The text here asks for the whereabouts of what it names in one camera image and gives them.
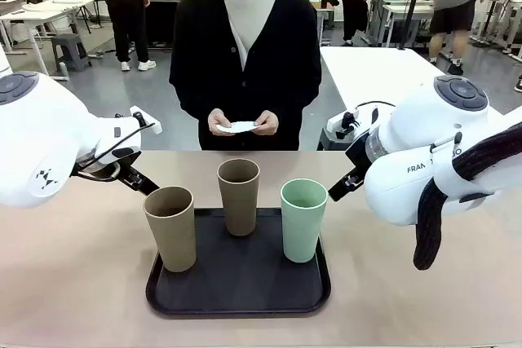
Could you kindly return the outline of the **person's left hand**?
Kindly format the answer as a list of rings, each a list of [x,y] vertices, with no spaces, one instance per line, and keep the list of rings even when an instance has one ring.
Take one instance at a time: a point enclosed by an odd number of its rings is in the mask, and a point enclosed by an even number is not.
[[[252,132],[256,135],[272,136],[277,132],[278,127],[279,121],[276,114],[265,110],[254,122],[254,129]]]

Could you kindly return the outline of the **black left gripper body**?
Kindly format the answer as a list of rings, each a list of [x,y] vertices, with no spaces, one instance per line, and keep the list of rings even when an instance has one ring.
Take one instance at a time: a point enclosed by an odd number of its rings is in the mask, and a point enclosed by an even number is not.
[[[132,167],[132,161],[121,159],[117,161],[119,172],[116,180],[126,186],[140,186],[142,184],[142,175],[138,170]]]

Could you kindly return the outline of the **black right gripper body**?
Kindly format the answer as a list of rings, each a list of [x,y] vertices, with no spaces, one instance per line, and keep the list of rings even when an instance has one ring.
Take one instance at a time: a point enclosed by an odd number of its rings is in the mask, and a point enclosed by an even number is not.
[[[365,148],[368,137],[369,134],[361,134],[345,151],[345,155],[354,165],[354,168],[347,174],[350,178],[363,180],[368,168],[372,165],[372,161],[368,158]]]

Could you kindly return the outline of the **person's right hand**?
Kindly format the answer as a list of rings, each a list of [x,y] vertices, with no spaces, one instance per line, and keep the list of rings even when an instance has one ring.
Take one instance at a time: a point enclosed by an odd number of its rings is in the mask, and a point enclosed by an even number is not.
[[[221,127],[228,128],[228,129],[232,127],[230,121],[224,116],[223,111],[221,109],[218,109],[218,108],[213,109],[207,118],[207,122],[208,122],[209,131],[214,136],[228,137],[228,136],[234,135],[234,133],[223,132],[221,130]]]

